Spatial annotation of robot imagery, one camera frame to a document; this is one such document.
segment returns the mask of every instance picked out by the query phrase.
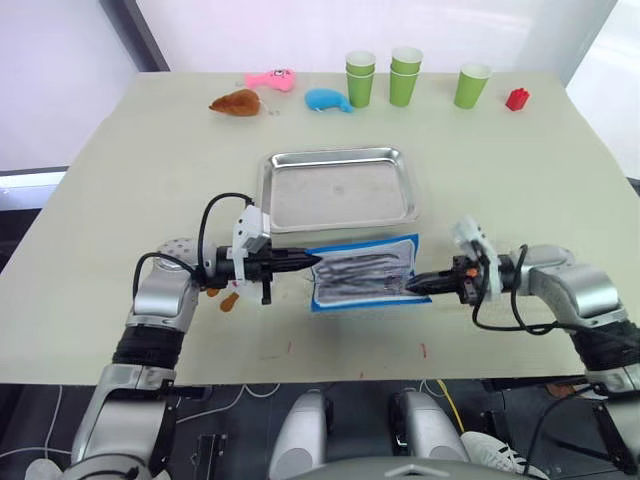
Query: blue toy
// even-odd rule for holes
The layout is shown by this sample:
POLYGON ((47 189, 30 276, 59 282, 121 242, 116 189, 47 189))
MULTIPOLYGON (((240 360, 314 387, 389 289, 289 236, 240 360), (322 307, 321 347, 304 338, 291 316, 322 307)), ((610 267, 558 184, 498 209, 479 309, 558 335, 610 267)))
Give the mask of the blue toy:
POLYGON ((311 110, 325 110, 331 107, 338 107, 343 112, 353 112, 353 107, 347 97, 340 92, 328 88, 314 88, 304 95, 304 101, 311 110))

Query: green cup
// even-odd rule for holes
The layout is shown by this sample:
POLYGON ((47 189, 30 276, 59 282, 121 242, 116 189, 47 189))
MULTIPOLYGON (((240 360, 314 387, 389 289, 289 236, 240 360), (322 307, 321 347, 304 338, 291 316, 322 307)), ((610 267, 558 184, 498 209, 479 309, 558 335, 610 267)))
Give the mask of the green cup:
POLYGON ((369 105, 376 57, 365 50, 355 50, 347 54, 347 87, 349 103, 356 108, 369 105))
POLYGON ((473 108, 491 76, 491 68, 481 63, 467 63, 460 69, 458 88, 453 103, 460 108, 473 108))
POLYGON ((398 47, 393 49, 391 56, 389 101, 397 107, 406 107, 420 74, 423 55, 417 48, 398 47))

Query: red toy block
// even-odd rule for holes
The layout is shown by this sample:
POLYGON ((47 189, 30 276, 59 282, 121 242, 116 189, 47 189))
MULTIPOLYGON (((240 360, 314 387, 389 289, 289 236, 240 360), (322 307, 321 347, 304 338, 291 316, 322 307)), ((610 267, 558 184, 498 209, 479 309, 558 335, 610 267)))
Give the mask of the red toy block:
POLYGON ((516 88, 507 99, 507 103, 505 104, 510 110, 514 112, 516 110, 521 110, 524 107, 524 104, 529 100, 529 92, 527 92, 524 88, 516 88))

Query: brown toy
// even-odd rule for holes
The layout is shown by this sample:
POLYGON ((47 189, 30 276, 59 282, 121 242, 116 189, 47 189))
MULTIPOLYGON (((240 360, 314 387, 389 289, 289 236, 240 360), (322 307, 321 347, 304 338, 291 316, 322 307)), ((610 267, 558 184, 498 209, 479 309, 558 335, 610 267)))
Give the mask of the brown toy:
POLYGON ((260 97, 253 90, 245 88, 214 100, 209 109, 237 117, 250 117, 258 114, 260 97))
POLYGON ((236 301, 239 298, 240 295, 238 295, 236 292, 233 292, 222 302, 220 302, 220 310, 222 310, 224 313, 229 313, 233 309, 233 306, 236 304, 236 301))

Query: metal tray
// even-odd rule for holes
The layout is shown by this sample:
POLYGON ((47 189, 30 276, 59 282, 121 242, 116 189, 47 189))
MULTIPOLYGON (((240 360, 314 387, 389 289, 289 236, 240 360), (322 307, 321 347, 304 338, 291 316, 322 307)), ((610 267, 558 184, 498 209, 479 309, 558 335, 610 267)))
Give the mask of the metal tray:
POLYGON ((418 209, 391 147, 278 153, 262 169, 260 207, 274 233, 409 223, 418 209))

